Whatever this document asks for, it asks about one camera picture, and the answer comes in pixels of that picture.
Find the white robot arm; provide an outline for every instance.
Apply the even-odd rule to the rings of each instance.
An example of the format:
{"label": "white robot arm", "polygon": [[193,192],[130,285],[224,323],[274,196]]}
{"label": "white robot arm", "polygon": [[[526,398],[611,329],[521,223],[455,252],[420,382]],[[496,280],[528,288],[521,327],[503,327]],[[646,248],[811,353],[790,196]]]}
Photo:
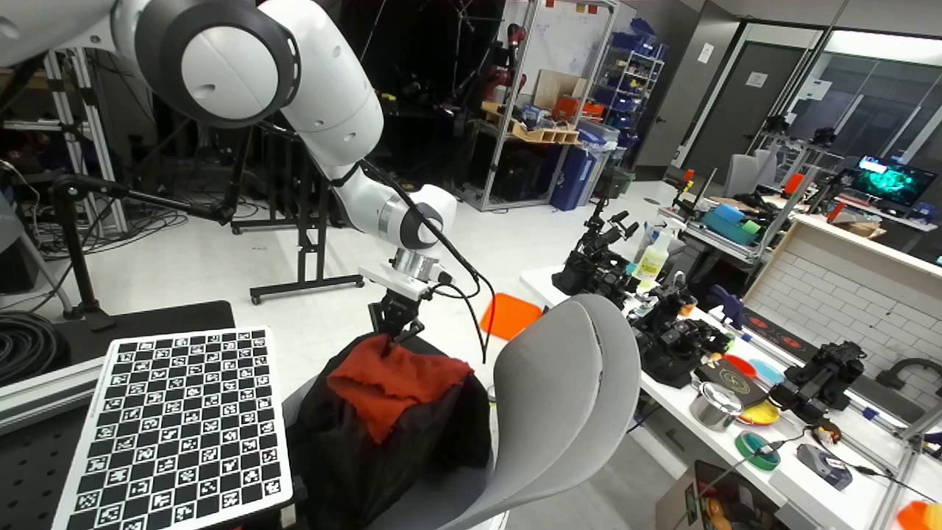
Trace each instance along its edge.
{"label": "white robot arm", "polygon": [[[349,43],[315,0],[262,5],[252,0],[4,0],[0,5],[0,65],[60,43],[113,43],[152,93],[215,126],[250,126],[283,111],[333,180],[356,229],[402,249],[436,245],[396,192],[358,168],[378,141],[381,108]],[[412,199],[437,229],[449,229],[453,195],[422,185]]]}

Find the monitor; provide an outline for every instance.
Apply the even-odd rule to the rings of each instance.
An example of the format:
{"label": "monitor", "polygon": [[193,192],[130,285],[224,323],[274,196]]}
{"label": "monitor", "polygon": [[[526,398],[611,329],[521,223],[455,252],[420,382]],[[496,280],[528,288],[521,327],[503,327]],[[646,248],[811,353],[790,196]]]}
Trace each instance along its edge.
{"label": "monitor", "polygon": [[921,168],[863,157],[852,170],[851,188],[871,196],[876,207],[908,211],[932,180],[936,173],[926,173]]}

